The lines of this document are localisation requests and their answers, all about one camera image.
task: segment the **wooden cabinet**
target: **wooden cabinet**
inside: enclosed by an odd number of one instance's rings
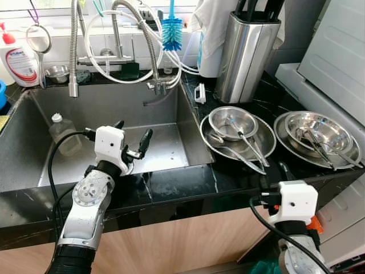
[[[92,274],[171,274],[221,264],[237,260],[266,233],[249,208],[104,233]],[[0,251],[1,272],[42,274],[53,248]]]

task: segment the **white bottle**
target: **white bottle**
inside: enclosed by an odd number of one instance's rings
[[[4,23],[0,24],[3,30],[2,39],[5,43],[0,48],[0,58],[13,79],[22,87],[32,87],[39,83],[38,61],[34,52],[22,46],[5,30]]]
[[[198,51],[197,65],[201,76],[206,78],[216,78],[218,76],[219,66],[221,64],[223,45],[219,46],[214,53],[206,57],[202,44],[204,43],[204,32],[200,35],[200,44]]]
[[[56,113],[52,116],[54,124],[50,127],[50,134],[57,143],[66,134],[75,132],[74,123],[70,120],[63,119],[60,113]],[[77,135],[69,137],[58,147],[61,154],[65,156],[71,156],[76,153],[82,147],[80,138]]]

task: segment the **red bottle cap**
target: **red bottle cap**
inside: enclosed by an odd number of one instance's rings
[[[2,34],[2,39],[4,40],[4,43],[5,44],[15,43],[14,36],[12,36],[10,33],[7,33],[7,31],[5,30],[5,23],[0,23],[0,27],[1,27],[2,31],[4,32]]]

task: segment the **white cloth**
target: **white cloth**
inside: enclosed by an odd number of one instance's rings
[[[192,31],[202,30],[204,40],[202,43],[203,56],[208,58],[223,43],[226,36],[226,29],[231,11],[236,9],[238,0],[199,0],[191,20]],[[259,0],[256,9],[263,11],[267,0]],[[284,5],[280,11],[280,29],[274,42],[273,49],[279,48],[285,38],[285,11]]]

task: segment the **kitchen faucet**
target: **kitchen faucet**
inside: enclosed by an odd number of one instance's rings
[[[127,0],[115,0],[112,5],[112,10],[116,10],[118,6],[123,5],[127,7],[132,14],[137,19],[138,24],[140,25],[142,32],[147,41],[147,47],[149,54],[151,56],[151,64],[152,64],[152,71],[153,71],[153,80],[147,83],[147,87],[150,90],[154,90],[156,95],[166,94],[166,85],[167,81],[163,81],[159,77],[159,72],[157,69],[157,62],[155,56],[155,50],[153,48],[152,40],[150,34],[148,33],[146,25],[143,23],[143,17],[139,13],[138,9],[136,9],[131,3]],[[85,37],[85,22],[83,19],[82,14],[82,7],[79,3],[79,0],[72,0],[71,1],[71,38],[70,38],[70,82],[68,84],[69,96],[73,98],[77,98],[79,96],[79,87],[76,80],[76,65],[79,61],[80,64],[88,65],[90,64],[89,57],[81,57],[77,59],[77,34],[78,34],[78,20],[82,30],[83,37]],[[121,65],[127,62],[133,62],[132,57],[127,57],[123,55],[122,46],[120,44],[119,38],[119,30],[117,25],[116,15],[112,14],[112,23],[113,23],[113,33],[116,45],[116,53],[117,56],[98,56],[95,57],[96,61],[100,64],[105,64],[106,61],[109,61],[110,64],[113,65]]]

